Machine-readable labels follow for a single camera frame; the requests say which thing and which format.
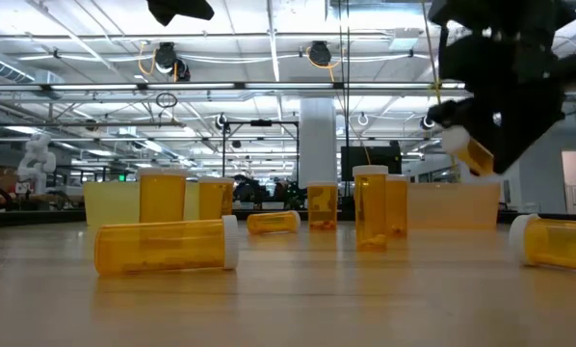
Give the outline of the short amber pill bottle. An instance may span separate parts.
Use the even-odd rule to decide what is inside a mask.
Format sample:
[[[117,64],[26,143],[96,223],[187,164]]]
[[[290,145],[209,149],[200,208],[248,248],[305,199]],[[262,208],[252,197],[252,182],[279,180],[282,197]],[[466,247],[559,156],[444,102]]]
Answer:
[[[307,184],[308,226],[311,231],[337,230],[338,187],[335,182]]]

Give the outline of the white round column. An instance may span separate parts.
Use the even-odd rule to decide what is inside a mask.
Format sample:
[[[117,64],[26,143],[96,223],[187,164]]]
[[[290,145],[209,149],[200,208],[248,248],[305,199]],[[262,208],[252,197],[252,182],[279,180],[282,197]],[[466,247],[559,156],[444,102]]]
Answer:
[[[336,109],[330,97],[308,97],[300,101],[299,184],[335,183]]]

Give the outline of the green plant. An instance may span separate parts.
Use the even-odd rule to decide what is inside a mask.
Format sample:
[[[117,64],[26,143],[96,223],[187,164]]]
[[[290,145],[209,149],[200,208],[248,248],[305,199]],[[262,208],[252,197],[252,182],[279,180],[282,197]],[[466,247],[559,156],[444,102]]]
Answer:
[[[284,208],[287,210],[304,210],[307,192],[299,187],[296,181],[288,182],[284,191]]]

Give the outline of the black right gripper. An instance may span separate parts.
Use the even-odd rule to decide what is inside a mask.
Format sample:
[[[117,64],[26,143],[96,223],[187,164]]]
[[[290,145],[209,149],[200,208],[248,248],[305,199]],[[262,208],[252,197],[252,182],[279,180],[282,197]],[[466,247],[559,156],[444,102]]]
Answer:
[[[556,32],[575,19],[565,0],[432,0],[428,20],[442,29],[438,75],[470,91],[540,79],[558,61]],[[442,102],[427,120],[463,126],[502,174],[564,118],[563,99],[560,83],[536,81]]]

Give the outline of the translucent orange plastic bin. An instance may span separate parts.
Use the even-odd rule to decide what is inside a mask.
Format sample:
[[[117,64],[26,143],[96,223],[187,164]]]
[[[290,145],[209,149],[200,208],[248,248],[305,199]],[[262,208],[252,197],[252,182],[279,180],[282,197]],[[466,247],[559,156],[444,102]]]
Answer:
[[[409,229],[493,230],[497,225],[498,183],[410,183]]]

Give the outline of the tall amber pill bottle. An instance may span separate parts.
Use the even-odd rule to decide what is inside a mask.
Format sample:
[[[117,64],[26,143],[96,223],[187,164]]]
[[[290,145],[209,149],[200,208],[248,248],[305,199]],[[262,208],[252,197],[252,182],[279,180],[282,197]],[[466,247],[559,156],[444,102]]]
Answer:
[[[383,165],[363,165],[353,168],[356,247],[359,251],[386,250],[387,175],[388,168]]]

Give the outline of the wide amber pill bottle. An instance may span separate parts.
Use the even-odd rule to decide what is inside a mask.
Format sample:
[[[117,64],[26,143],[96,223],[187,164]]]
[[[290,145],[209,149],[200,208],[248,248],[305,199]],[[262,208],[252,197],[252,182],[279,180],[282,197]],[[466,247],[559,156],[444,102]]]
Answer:
[[[183,220],[188,172],[172,168],[138,170],[141,223]]]

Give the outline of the black table border strip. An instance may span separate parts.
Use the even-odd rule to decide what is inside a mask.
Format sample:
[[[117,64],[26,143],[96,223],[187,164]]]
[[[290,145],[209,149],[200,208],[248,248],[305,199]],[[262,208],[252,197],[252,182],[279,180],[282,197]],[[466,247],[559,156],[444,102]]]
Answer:
[[[237,210],[235,215],[239,221],[244,221],[250,214],[258,214],[256,210]],[[524,213],[499,211],[497,216],[498,224],[510,224],[514,218]],[[576,214],[547,214],[540,216],[558,220],[576,220]],[[353,221],[353,212],[339,212],[338,221]],[[86,222],[86,214],[82,209],[64,211],[7,211],[0,212],[0,227],[18,227],[29,225],[59,224]]]

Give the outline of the translucent yellow plastic bin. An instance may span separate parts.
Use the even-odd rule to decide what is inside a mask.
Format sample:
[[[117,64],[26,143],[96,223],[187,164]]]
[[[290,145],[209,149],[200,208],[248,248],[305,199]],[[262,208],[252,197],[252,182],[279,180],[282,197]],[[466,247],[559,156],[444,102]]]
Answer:
[[[139,221],[138,182],[85,182],[83,192],[88,226],[135,224]]]

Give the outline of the amber bottle with round pills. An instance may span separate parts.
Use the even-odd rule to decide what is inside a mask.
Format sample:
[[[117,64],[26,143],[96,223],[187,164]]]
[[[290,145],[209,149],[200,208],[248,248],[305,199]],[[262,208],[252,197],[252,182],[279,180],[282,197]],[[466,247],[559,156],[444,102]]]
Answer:
[[[108,225],[94,241],[94,267],[101,276],[190,269],[234,270],[239,262],[234,215],[217,220]]]

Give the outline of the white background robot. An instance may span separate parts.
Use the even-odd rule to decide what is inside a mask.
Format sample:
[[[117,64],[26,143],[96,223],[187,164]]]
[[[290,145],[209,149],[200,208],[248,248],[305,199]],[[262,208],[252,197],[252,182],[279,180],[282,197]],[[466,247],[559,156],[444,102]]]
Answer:
[[[33,192],[46,192],[47,175],[56,170],[56,155],[48,147],[51,136],[48,134],[33,134],[25,144],[25,153],[18,164],[16,174],[19,182],[29,182]]]

